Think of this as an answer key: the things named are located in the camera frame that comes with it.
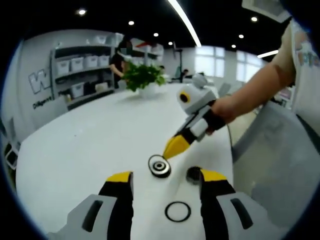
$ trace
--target human hand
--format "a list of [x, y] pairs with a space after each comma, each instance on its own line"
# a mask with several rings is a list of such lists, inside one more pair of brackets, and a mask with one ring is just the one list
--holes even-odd
[[[211, 110], [214, 114], [220, 116], [225, 124], [231, 123], [236, 119], [236, 102], [232, 96], [224, 96], [218, 98], [211, 106]], [[207, 135], [211, 135], [214, 130], [209, 127], [206, 131]]]

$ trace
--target white flower pot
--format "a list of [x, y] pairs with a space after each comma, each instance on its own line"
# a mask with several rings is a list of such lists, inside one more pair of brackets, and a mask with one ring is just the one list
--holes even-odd
[[155, 96], [156, 94], [156, 84], [155, 83], [149, 83], [148, 86], [146, 86], [144, 89], [138, 89], [139, 95], [143, 99], [149, 99]]

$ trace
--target wall lettering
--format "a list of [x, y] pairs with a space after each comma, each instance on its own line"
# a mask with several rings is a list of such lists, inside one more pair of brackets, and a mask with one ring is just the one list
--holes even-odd
[[45, 69], [33, 72], [28, 76], [28, 80], [33, 91], [33, 94], [38, 94], [41, 90], [51, 88], [50, 78]]
[[44, 104], [46, 104], [47, 102], [50, 102], [50, 101], [52, 101], [53, 99], [52, 99], [52, 97], [50, 96], [50, 97], [48, 97], [48, 98], [46, 98], [46, 99], [44, 99], [44, 100], [41, 100], [41, 101], [37, 101], [37, 102], [35, 102], [32, 106], [33, 106], [33, 109], [36, 109], [36, 108], [38, 108], [38, 107], [42, 107]]

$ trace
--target metal ring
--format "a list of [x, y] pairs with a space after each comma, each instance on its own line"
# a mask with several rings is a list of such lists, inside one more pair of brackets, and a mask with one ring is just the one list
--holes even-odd
[[152, 155], [148, 160], [148, 167], [152, 175], [157, 178], [167, 178], [171, 173], [170, 164], [161, 155]]
[[[172, 219], [171, 217], [169, 217], [168, 210], [169, 210], [169, 208], [170, 208], [173, 204], [183, 204], [183, 205], [186, 206], [186, 208], [187, 208], [187, 210], [188, 210], [188, 213], [187, 213], [187, 215], [185, 216], [185, 218], [183, 218], [183, 219], [181, 219], [181, 220], [174, 220], [174, 219]], [[164, 210], [164, 214], [165, 214], [166, 218], [169, 219], [170, 221], [172, 221], [172, 222], [174, 222], [174, 223], [182, 223], [182, 222], [188, 220], [188, 218], [190, 218], [190, 216], [191, 216], [191, 208], [189, 207], [188, 204], [186, 204], [186, 203], [183, 202], [183, 201], [173, 201], [173, 202], [171, 202], [168, 206], [166, 206], [166, 208], [165, 208], [165, 210]]]

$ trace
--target potted plant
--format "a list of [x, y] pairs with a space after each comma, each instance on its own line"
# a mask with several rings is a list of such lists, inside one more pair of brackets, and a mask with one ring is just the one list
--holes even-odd
[[127, 80], [126, 88], [133, 92], [138, 90], [143, 98], [152, 97], [155, 94], [156, 85], [165, 84], [159, 67], [135, 65], [132, 62], [128, 64], [128, 69], [123, 76], [123, 79]]

